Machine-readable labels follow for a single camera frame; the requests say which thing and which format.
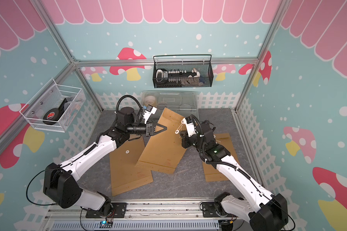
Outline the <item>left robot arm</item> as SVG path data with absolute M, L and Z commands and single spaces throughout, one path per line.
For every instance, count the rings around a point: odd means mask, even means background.
M 120 108 L 120 103 L 126 98 L 137 100 L 132 95 L 122 96 L 117 102 L 116 117 L 111 127 L 100 133 L 93 144 L 61 164 L 49 164 L 42 171 L 43 193 L 53 200 L 54 205 L 62 208 L 79 206 L 106 220 L 114 216 L 115 209 L 111 199 L 102 193 L 81 188 L 78 180 L 104 156 L 117 150 L 125 142 L 132 141 L 131 135 L 149 137 L 167 130 L 164 125 L 160 126 L 161 130 L 155 130 L 159 123 L 150 119 L 150 116 L 157 112 L 157 108 L 152 105 L 142 107 L 138 103 L 138 112 L 132 107 Z

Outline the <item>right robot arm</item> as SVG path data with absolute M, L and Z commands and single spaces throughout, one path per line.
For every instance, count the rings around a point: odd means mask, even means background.
M 181 121 L 185 130 L 176 131 L 182 147 L 194 147 L 203 163 L 222 173 L 245 197 L 237 199 L 224 192 L 215 199 L 219 216 L 234 215 L 248 222 L 254 231 L 280 231 L 292 217 L 288 214 L 287 201 L 280 193 L 274 195 L 252 178 L 220 142 L 208 120 L 200 122 L 190 115 Z

